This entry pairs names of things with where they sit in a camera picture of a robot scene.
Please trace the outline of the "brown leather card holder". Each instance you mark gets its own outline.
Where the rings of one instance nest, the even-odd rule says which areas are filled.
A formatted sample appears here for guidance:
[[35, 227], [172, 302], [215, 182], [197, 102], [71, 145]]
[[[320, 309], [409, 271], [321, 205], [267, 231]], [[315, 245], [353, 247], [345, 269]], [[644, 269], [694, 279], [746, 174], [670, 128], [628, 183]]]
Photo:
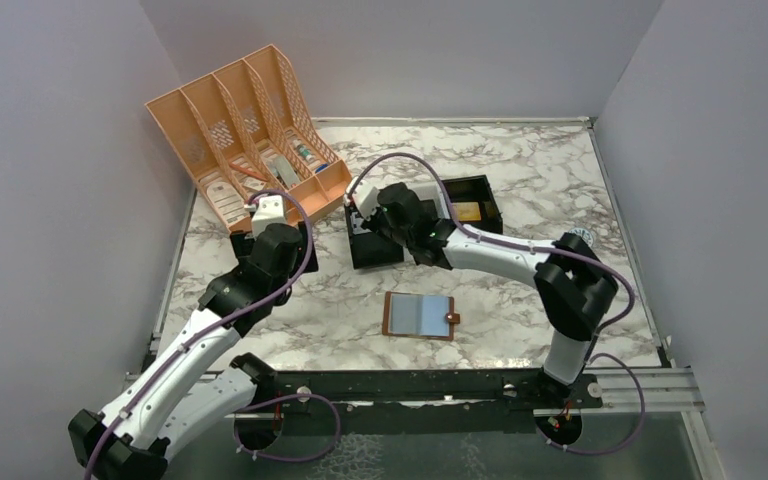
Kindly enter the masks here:
[[451, 341], [460, 323], [453, 297], [393, 291], [385, 294], [381, 328], [385, 336]]

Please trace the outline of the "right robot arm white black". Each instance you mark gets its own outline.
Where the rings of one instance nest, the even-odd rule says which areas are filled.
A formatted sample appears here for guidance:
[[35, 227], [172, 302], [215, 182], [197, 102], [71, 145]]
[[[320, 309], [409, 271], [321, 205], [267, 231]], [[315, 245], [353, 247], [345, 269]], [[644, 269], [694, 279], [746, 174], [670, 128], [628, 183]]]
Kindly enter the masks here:
[[576, 395], [597, 327], [619, 289], [583, 239], [566, 233], [557, 241], [531, 241], [483, 232], [431, 212], [402, 182], [382, 190], [359, 182], [345, 199], [364, 228], [406, 248], [420, 265], [489, 273], [536, 289], [554, 329], [538, 396], [560, 407]]

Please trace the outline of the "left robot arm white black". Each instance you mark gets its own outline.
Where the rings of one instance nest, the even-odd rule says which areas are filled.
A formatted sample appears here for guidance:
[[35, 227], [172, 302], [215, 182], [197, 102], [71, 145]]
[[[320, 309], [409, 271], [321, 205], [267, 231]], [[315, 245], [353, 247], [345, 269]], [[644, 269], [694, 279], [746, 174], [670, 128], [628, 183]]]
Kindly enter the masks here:
[[258, 411], [274, 384], [233, 367], [201, 377], [259, 321], [284, 304], [314, 255], [311, 229], [274, 223], [247, 235], [237, 265], [214, 278], [177, 337], [100, 412], [83, 409], [68, 432], [87, 479], [160, 479], [194, 439], [235, 409]]

